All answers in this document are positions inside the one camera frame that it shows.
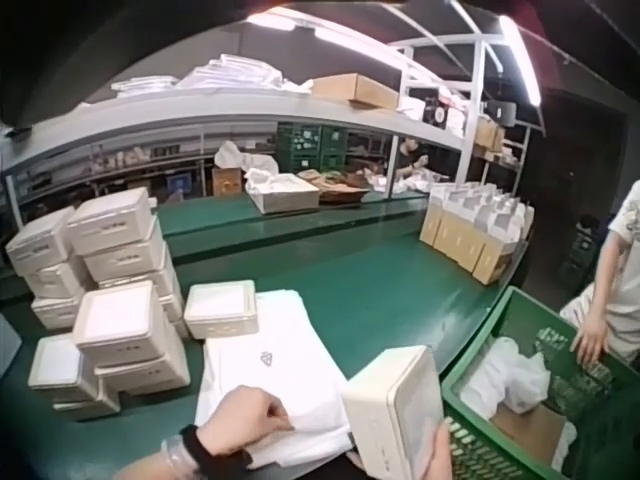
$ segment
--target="person's arm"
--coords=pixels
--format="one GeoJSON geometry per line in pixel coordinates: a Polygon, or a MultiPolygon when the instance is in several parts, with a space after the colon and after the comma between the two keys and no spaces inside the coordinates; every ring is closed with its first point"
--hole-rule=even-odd
{"type": "MultiPolygon", "coordinates": [[[[280,400],[259,388],[238,387],[227,394],[196,437],[211,457],[228,457],[276,431],[291,430],[280,400]]],[[[162,443],[160,452],[119,471],[115,480],[200,478],[197,462],[179,436],[162,443]]]]}
{"type": "Polygon", "coordinates": [[[607,304],[609,303],[620,257],[631,244],[638,227],[638,206],[640,204],[640,183],[636,182],[627,195],[620,211],[609,225],[596,267],[594,292],[586,318],[571,346],[577,352],[578,363],[589,366],[598,361],[602,351],[609,351],[607,324],[607,304]]]}

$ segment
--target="green storage crate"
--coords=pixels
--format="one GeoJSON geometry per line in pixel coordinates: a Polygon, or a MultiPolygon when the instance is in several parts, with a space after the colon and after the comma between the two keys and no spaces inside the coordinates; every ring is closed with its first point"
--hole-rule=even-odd
{"type": "Polygon", "coordinates": [[[575,328],[556,312],[514,287],[507,289],[442,384],[456,480],[564,478],[551,467],[533,460],[460,400],[464,381],[479,364],[490,337],[513,338],[526,356],[542,352],[551,372],[545,404],[576,425],[585,411],[605,397],[640,385],[640,376],[610,355],[589,370],[578,366],[575,354],[569,350],[575,333],[575,328]]]}
{"type": "Polygon", "coordinates": [[[345,155],[348,130],[342,127],[322,127],[320,151],[323,155],[345,155]]]}
{"type": "Polygon", "coordinates": [[[279,123],[276,151],[291,155],[317,155],[320,152],[322,127],[301,123],[279,123]]]}
{"type": "Polygon", "coordinates": [[[334,155],[334,154],[325,154],[323,153],[320,157],[320,170],[323,172],[329,170],[338,170],[343,171],[344,166],[347,161],[347,156],[345,154],[342,155],[334,155]]]}

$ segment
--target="white packaging box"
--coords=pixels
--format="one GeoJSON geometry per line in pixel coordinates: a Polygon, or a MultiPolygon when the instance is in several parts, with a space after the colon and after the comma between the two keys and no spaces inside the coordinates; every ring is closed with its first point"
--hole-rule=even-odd
{"type": "Polygon", "coordinates": [[[92,418],[106,417],[120,412],[118,392],[107,386],[99,379],[98,398],[88,402],[56,402],[53,404],[56,412],[63,413],[71,420],[80,422],[92,418]]]}
{"type": "Polygon", "coordinates": [[[73,339],[96,367],[143,362],[166,351],[167,320],[150,280],[87,293],[73,339]]]}
{"type": "Polygon", "coordinates": [[[253,280],[194,285],[184,321],[193,338],[232,337],[258,332],[253,280]]]}
{"type": "Polygon", "coordinates": [[[69,219],[74,250],[90,255],[144,240],[152,223],[145,187],[113,193],[84,202],[69,219]]]}
{"type": "Polygon", "coordinates": [[[164,260],[165,243],[157,216],[141,242],[122,245],[87,255],[84,261],[96,282],[158,270],[164,260]]]}
{"type": "Polygon", "coordinates": [[[37,298],[31,302],[31,310],[47,330],[72,328],[84,297],[84,289],[69,298],[37,298]]]}
{"type": "Polygon", "coordinates": [[[169,324],[165,328],[167,351],[163,356],[146,362],[96,368],[96,374],[111,387],[131,395],[146,395],[189,385],[191,377],[182,341],[169,324]]]}
{"type": "Polygon", "coordinates": [[[73,343],[70,333],[38,342],[28,384],[54,402],[84,402],[98,398],[93,365],[73,343]]]}
{"type": "Polygon", "coordinates": [[[39,298],[70,298],[92,283],[84,261],[73,252],[66,262],[25,275],[24,281],[39,298]]]}
{"type": "Polygon", "coordinates": [[[424,346],[382,352],[342,393],[367,475],[418,480],[444,420],[435,361],[424,346]]]}
{"type": "Polygon", "coordinates": [[[119,285],[127,285],[129,283],[141,282],[143,280],[151,280],[158,290],[159,297],[171,295],[174,292],[175,282],[177,281],[176,272],[171,261],[171,253],[166,242],[162,243],[163,254],[162,263],[158,270],[135,275],[132,277],[117,278],[115,280],[104,280],[100,282],[100,288],[111,288],[119,285]]]}
{"type": "Polygon", "coordinates": [[[67,207],[29,222],[7,243],[7,255],[19,276],[67,259],[71,251],[67,221],[74,212],[73,207],[67,207]]]}

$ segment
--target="bin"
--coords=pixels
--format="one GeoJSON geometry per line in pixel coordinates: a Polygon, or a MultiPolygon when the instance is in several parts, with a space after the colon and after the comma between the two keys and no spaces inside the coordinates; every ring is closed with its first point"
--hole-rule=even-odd
{"type": "Polygon", "coordinates": [[[484,348],[487,340],[500,336],[513,338],[525,356],[542,352],[551,372],[549,398],[545,405],[578,426],[578,442],[584,426],[583,414],[612,393],[640,385],[640,376],[611,355],[588,370],[581,368],[575,354],[570,352],[574,327],[517,288],[509,287],[504,293],[442,384],[445,415],[451,431],[454,478],[565,478],[551,467],[533,460],[460,400],[464,381],[487,350],[484,348]]]}

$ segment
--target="shelf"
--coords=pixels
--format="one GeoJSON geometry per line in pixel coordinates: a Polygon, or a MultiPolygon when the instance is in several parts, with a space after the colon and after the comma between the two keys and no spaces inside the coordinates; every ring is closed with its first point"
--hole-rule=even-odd
{"type": "Polygon", "coordinates": [[[194,123],[288,120],[367,129],[461,150],[462,138],[383,109],[353,108],[348,102],[264,89],[216,88],[116,98],[34,125],[31,134],[8,145],[4,171],[116,135],[194,123]]]}

